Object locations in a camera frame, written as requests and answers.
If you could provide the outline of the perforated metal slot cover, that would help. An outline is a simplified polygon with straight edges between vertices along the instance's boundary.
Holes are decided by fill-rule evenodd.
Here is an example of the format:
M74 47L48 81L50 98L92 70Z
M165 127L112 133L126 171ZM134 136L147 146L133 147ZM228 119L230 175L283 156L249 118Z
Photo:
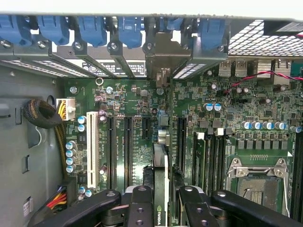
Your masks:
M193 77L197 73L203 72L228 57L229 38L223 38L221 44L210 50L203 50L201 38L193 37L192 57L185 62L176 72L173 79L185 80Z
M96 78L94 73L53 53L52 43L50 41L38 41L37 48L39 50L34 51L34 57L30 57L32 63L35 63L37 66L42 66L43 68L53 70L71 78Z
M0 65L53 78L68 77L32 63L30 57L34 57L34 51L39 50L37 43L38 41L33 41L31 46L18 46L6 40L0 41Z

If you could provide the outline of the CPU socket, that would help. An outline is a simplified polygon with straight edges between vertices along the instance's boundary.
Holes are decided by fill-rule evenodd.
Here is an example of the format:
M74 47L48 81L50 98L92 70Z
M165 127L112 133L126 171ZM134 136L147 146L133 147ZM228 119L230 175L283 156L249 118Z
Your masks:
M288 207L289 171L286 161L274 165L243 165L238 157L227 168L225 189L254 203L290 216Z

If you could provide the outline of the solid metal slot cover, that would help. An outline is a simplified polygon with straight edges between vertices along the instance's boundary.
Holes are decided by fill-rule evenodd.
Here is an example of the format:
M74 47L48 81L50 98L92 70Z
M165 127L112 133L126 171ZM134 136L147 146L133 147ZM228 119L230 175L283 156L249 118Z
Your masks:
M129 79L135 79L134 73L123 56L123 44L119 40L113 40L108 43L107 48L111 58L119 64L125 75Z
M96 69L105 73L110 78L116 79L116 75L114 73L112 73L105 66L100 64L98 61L96 61L90 55L88 55L88 46L87 46L86 42L74 41L72 44L72 47L73 47L74 55L76 57L78 57L79 59L85 61L86 63L89 63L90 65L94 66Z

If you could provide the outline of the black RAM slot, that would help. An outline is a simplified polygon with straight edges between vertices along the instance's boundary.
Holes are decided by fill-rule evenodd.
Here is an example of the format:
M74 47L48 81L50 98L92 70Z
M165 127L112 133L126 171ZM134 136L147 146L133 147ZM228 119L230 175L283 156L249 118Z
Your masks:
M209 177L210 177L210 171L212 169L212 145L213 145L213 136L207 135L206 137L206 177L205 177L205 189L208 192L209 191Z
M223 134L219 137L219 174L218 174L218 188L223 189L223 183L225 179L225 147L226 140L229 139L229 132L226 133L226 129L222 129Z
M298 144L300 141L300 134L295 133L293 136L293 170L292 170L292 197L291 197L291 218L297 220L297 211L296 211L296 194L297 194L297 153L298 153Z

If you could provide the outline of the white PCI expansion slot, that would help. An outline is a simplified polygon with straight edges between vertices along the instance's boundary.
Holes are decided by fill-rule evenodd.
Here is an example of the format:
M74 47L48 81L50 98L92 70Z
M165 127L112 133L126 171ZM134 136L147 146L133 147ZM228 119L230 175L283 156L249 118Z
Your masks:
M87 112L86 118L88 187L96 188L99 183L98 112Z

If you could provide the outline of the teal rear port connector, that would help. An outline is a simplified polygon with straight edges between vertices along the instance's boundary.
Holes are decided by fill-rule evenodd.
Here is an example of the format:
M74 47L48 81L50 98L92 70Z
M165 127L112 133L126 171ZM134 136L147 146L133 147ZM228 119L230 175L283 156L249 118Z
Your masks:
M303 61L292 61L290 75L303 78Z

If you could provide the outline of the blue card retention clip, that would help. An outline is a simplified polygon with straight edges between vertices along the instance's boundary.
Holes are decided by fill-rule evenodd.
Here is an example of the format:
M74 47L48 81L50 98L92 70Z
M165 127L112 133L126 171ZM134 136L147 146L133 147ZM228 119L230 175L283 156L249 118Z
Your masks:
M70 32L68 22L64 16L37 16L39 31L44 38L56 45L69 43Z
M107 44L107 31L101 16L79 16L78 24L82 39L94 47Z
M142 45L141 17L118 17L119 41L128 49L138 48Z
M198 27L203 50L211 50L222 44L225 31L224 19L201 19Z
M183 18L181 17L160 17L160 28L161 32L170 32L180 30L181 24L183 23Z
M6 40L20 46L31 46L32 34L25 17L0 15L0 40Z

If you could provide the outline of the white power connector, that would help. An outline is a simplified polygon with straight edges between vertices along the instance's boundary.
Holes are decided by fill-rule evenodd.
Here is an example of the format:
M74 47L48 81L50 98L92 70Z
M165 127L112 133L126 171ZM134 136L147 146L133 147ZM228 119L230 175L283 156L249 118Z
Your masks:
M63 121L75 120L75 99L58 98L56 99L56 112Z

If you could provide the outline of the short black expansion slot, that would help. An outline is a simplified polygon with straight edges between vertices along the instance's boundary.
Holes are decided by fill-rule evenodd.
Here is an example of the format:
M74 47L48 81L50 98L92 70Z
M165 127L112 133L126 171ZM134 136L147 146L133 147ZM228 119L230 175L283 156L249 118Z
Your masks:
M142 139L148 140L151 138L151 117L142 118Z

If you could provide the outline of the silver USB port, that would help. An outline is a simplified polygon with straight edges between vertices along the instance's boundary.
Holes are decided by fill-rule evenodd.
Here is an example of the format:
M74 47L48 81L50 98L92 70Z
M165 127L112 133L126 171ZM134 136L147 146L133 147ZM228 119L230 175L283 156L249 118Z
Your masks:
M230 77L231 76L231 61L222 61L219 65L218 75L221 77Z
M245 60L235 61L235 76L236 77L247 76L247 62Z

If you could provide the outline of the green motherboard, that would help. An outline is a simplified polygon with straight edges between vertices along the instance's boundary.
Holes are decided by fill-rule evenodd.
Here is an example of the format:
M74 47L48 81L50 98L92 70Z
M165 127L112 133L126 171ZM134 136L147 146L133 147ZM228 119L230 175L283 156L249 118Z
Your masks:
M303 133L303 78L291 77L289 60L247 62L247 76L221 77L219 65L187 80L173 80L173 161L177 165L177 118L187 119L185 185L199 187L207 195L214 191L214 133L226 129L225 180L227 168L238 157L243 165L274 165L283 158L289 171L288 207L291 209L293 136ZM124 195L125 152L124 118L133 119L132 185L148 184L153 190L152 137L142 139L142 118L151 117L155 83L151 80L69 79L65 97L75 99L75 120L65 126L67 174L74 177L78 200L82 201L107 187L107 117L116 122L116 191ZM88 187L87 112L98 112L99 183ZM206 137L213 136L209 191L205 189ZM296 211L299 215L297 175ZM179 198L172 175L169 227L185 225L180 221Z

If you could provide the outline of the grey metal PC case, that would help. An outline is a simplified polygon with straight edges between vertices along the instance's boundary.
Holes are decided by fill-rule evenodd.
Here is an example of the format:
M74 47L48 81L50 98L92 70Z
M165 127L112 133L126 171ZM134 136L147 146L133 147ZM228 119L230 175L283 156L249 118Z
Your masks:
M112 78L74 55L73 42L84 41L80 35L79 16L104 18L107 44L94 47L87 43L88 55L114 73L116 79L129 78L111 58L107 45L110 41L119 40L118 17L127 16L141 17L142 20L141 47L128 49L123 44L123 56L135 75L135 79L129 80L151 80L148 78L146 54L152 49L157 33L172 34L173 41L190 50L190 60L193 37L200 37L198 27L204 18L225 20L223 38L229 38L226 61L256 61L260 62L261 68L265 67L265 61L303 61L303 16L296 19L283 17L277 12L273 16L256 17L140 12L5 14L0 11L0 15L24 16L30 26L32 42L50 41L40 33L37 16L66 17L69 43L56 45L50 41L52 51L94 73L95 79ZM159 31L160 17L183 18L180 30ZM45 218L84 201L78 200L74 177L67 174L66 121L56 112L56 99L65 97L64 84L69 79L91 78L53 78L0 65L0 227L33 227Z

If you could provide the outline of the long black expansion slot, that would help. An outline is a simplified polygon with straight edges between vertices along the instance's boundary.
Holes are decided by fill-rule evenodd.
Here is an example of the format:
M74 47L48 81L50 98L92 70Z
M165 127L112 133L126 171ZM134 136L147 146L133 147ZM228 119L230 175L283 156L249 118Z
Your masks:
M187 141L187 119L186 117L177 118L177 165L185 174L186 165L186 141Z
M116 188L116 122L107 117L107 187Z
M132 185L133 177L133 119L124 118L125 188Z

